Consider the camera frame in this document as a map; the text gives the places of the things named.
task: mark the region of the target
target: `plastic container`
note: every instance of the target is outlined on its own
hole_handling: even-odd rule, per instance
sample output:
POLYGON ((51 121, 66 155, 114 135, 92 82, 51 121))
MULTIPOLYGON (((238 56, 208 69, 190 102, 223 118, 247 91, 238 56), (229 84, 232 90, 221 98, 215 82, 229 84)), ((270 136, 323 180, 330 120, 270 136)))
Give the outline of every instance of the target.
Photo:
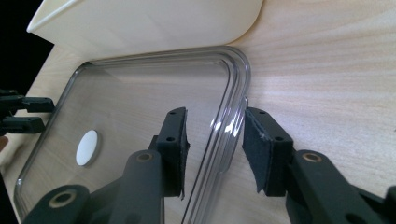
POLYGON ((147 149, 166 113, 188 109, 185 193, 165 198, 165 223, 206 223, 233 157, 250 79, 237 49, 177 50, 84 63, 71 77, 18 179, 21 219, 46 193, 80 184, 90 192, 119 178, 128 157, 147 149), (76 162, 88 130, 99 134, 96 158, 76 162))
POLYGON ((86 60, 225 45, 259 15, 262 0, 44 0, 27 32, 86 60))

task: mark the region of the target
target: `white circle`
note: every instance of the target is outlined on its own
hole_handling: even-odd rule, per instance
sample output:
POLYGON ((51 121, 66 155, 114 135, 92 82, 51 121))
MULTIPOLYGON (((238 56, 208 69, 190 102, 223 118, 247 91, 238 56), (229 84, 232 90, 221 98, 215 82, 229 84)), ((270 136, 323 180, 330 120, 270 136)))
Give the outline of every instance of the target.
POLYGON ((78 165, 86 165, 93 158, 97 144, 98 133, 95 130, 90 130, 84 134, 81 141, 79 141, 76 153, 76 161, 78 165))

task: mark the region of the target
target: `screw hole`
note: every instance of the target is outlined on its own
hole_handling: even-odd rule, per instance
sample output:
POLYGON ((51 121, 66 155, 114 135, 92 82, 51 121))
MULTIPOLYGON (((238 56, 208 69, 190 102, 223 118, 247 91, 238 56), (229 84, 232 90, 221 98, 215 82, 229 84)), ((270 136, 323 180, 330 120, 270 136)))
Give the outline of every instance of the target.
POLYGON ((67 189, 58 193, 49 201, 49 207, 60 208, 64 207, 76 199, 77 192, 75 189, 67 189))
POLYGON ((64 203, 72 197, 71 194, 61 194, 57 198, 55 198, 55 202, 57 203, 64 203))
POLYGON ((321 157, 314 153, 305 153, 303 154, 303 158, 306 161, 321 162, 321 157))
POLYGON ((137 156, 138 161, 149 161, 151 159, 152 159, 152 155, 149 153, 144 153, 137 156))
POLYGON ((367 224, 367 222, 364 221, 361 217, 350 213, 346 214, 346 220, 352 224, 367 224))

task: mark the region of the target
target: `black clamp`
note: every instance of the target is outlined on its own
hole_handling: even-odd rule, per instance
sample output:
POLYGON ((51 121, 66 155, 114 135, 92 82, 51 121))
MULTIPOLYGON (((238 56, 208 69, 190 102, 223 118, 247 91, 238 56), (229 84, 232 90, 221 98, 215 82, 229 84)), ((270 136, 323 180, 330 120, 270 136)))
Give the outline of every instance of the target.
POLYGON ((396 186, 385 199, 350 185, 332 162, 293 148, 290 136, 265 111, 246 111, 243 149, 266 196, 285 196, 292 224, 396 223, 396 186))
POLYGON ((81 185, 62 186, 46 194, 23 224, 164 223, 163 197, 184 196, 190 144, 187 109, 170 111, 148 150, 132 154, 122 177, 93 193, 81 185))
POLYGON ((50 98, 24 97, 16 91, 0 90, 0 136, 6 133, 41 133, 45 126, 39 117, 13 117, 17 110, 28 113, 51 113, 55 105, 50 98))

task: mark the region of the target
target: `transparent plastic lid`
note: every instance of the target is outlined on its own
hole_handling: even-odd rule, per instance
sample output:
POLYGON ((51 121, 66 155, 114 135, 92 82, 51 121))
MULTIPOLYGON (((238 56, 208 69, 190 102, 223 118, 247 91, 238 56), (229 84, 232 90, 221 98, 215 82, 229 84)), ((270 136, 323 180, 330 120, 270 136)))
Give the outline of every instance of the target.
POLYGON ((84 63, 71 77, 15 190, 21 218, 49 191, 79 184, 93 192, 121 177, 134 152, 149 147, 166 113, 188 109, 191 144, 183 201, 165 198, 165 223, 202 223, 233 157, 250 73, 238 49, 168 51, 84 63), (76 162, 89 130, 98 154, 76 162))

